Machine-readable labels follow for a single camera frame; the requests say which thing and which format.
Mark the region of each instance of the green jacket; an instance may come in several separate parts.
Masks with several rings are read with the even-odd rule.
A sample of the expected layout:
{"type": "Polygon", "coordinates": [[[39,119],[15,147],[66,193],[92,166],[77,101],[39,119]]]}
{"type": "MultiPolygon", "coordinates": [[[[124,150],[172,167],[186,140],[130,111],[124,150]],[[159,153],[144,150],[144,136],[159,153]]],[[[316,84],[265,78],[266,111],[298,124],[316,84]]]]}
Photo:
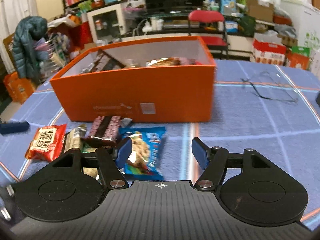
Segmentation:
{"type": "Polygon", "coordinates": [[[33,47],[47,33],[47,20],[39,16],[22,19],[13,37],[12,55],[20,78],[30,78],[40,83],[40,67],[33,47]]]}

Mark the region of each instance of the blue tablecloth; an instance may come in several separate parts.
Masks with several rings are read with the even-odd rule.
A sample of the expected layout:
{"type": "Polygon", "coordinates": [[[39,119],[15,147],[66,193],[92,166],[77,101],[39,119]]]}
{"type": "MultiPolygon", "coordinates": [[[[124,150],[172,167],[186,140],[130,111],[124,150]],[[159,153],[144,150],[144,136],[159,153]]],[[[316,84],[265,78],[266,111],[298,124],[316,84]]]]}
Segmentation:
{"type": "MultiPolygon", "coordinates": [[[[320,223],[320,155],[317,152],[320,107],[315,102],[320,81],[312,73],[299,69],[244,61],[216,62],[211,121],[164,124],[167,133],[160,170],[165,180],[194,182],[199,177],[202,171],[190,150],[195,136],[210,147],[221,146],[230,152],[242,153],[245,148],[254,148],[306,188],[309,202],[302,221],[314,229],[320,223]],[[244,85],[241,81],[249,78],[261,95],[278,100],[258,97],[250,84],[244,85]],[[297,98],[297,103],[285,101],[291,98],[297,98]]],[[[68,119],[49,82],[23,104],[12,120],[27,120],[31,130],[0,137],[1,186],[25,180],[46,165],[46,162],[24,158],[38,127],[67,123],[70,130],[79,124],[68,119]]],[[[239,172],[228,171],[227,178],[239,172]]]]}

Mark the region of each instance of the glass cabinet door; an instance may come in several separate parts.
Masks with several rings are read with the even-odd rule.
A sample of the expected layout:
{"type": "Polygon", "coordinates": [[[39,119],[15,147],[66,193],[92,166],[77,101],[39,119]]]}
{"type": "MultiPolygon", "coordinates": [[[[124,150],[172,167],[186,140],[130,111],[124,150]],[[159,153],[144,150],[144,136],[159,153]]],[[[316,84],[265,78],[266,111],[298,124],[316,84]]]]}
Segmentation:
{"type": "Polygon", "coordinates": [[[103,40],[106,44],[121,41],[120,25],[116,10],[95,15],[92,18],[98,40],[103,40]]]}

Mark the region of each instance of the orange box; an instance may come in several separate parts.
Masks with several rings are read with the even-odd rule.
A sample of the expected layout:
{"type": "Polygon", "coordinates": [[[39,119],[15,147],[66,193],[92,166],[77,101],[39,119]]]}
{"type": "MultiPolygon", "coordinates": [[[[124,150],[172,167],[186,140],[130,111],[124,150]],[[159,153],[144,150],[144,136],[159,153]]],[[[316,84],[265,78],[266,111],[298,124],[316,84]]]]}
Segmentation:
{"type": "Polygon", "coordinates": [[[286,66],[308,70],[309,60],[309,57],[289,51],[287,54],[286,66]]]}
{"type": "Polygon", "coordinates": [[[205,122],[211,118],[215,62],[200,37],[143,39],[91,48],[51,80],[72,121],[120,115],[135,122],[205,122]],[[141,66],[164,57],[193,58],[202,65],[139,67],[78,75],[103,49],[141,66]]]}

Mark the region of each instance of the black circular pad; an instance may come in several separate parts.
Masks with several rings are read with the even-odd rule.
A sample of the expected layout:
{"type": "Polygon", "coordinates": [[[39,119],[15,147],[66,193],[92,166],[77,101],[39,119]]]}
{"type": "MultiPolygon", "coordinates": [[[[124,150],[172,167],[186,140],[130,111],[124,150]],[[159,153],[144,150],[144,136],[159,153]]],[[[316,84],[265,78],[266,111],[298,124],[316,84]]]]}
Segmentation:
{"type": "Polygon", "coordinates": [[[285,196],[285,190],[279,184],[270,181],[258,181],[249,186],[251,197],[262,202],[275,202],[285,196]]]}
{"type": "Polygon", "coordinates": [[[76,191],[75,185],[65,180],[53,180],[40,186],[38,193],[51,201],[61,201],[71,197],[76,191]]]}
{"type": "Polygon", "coordinates": [[[82,217],[98,207],[103,191],[97,180],[71,168],[50,171],[41,170],[18,185],[16,202],[25,215],[62,222],[82,217]]]}
{"type": "Polygon", "coordinates": [[[285,172],[273,177],[243,172],[222,185],[220,198],[240,220],[261,226],[297,221],[308,203],[305,188],[285,172]]]}

